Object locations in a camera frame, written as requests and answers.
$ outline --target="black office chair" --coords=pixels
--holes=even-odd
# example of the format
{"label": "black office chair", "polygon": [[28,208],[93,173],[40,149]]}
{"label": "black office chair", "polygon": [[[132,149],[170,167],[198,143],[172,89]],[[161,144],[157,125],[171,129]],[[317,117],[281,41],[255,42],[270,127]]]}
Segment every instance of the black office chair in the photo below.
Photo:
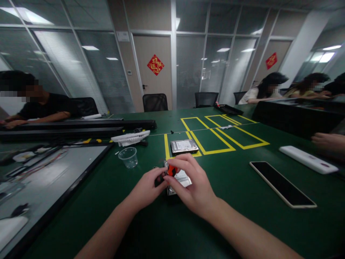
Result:
{"label": "black office chair", "polygon": [[236,92],[234,93],[235,96],[235,104],[238,104],[238,102],[243,98],[243,96],[246,94],[246,92]]}
{"label": "black office chair", "polygon": [[165,94],[146,94],[143,95],[145,112],[158,112],[168,110],[168,101]]}
{"label": "black office chair", "polygon": [[77,105],[79,115],[82,117],[99,113],[92,97],[71,98],[71,101]]}
{"label": "black office chair", "polygon": [[279,93],[280,95],[284,95],[288,92],[289,88],[282,88],[282,89],[279,89]]}
{"label": "black office chair", "polygon": [[217,101],[216,92],[197,92],[195,93],[195,108],[213,107]]}

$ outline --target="clear plastic cup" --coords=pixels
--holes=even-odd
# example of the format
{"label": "clear plastic cup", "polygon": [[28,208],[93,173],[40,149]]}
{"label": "clear plastic cup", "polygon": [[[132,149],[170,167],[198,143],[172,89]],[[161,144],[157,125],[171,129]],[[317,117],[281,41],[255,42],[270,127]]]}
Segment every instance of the clear plastic cup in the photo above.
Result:
{"label": "clear plastic cup", "polygon": [[134,147],[125,148],[119,153],[119,158],[128,169],[134,168],[138,164],[137,149]]}

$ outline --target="white power bank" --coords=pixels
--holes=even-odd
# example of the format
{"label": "white power bank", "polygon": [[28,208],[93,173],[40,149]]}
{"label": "white power bank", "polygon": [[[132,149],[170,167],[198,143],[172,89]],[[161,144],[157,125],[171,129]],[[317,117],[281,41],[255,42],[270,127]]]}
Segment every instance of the white power bank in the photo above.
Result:
{"label": "white power bank", "polygon": [[338,171],[337,167],[293,146],[280,147],[279,151],[320,174],[329,174]]}

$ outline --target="black tray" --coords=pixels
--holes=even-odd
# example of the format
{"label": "black tray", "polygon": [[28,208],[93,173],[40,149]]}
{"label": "black tray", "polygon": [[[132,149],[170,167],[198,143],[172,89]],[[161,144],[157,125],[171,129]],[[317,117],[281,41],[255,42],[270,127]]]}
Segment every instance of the black tray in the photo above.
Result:
{"label": "black tray", "polygon": [[227,104],[220,104],[214,106],[217,110],[224,112],[226,115],[233,114],[233,115],[242,115],[243,111],[236,109],[234,107],[228,106]]}

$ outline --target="black box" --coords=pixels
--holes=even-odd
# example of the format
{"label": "black box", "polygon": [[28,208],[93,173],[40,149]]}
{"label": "black box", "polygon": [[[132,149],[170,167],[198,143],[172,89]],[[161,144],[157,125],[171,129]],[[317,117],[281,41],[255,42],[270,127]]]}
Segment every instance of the black box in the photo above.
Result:
{"label": "black box", "polygon": [[345,104],[302,98],[261,101],[252,118],[310,139],[316,132],[330,133],[345,118]]}

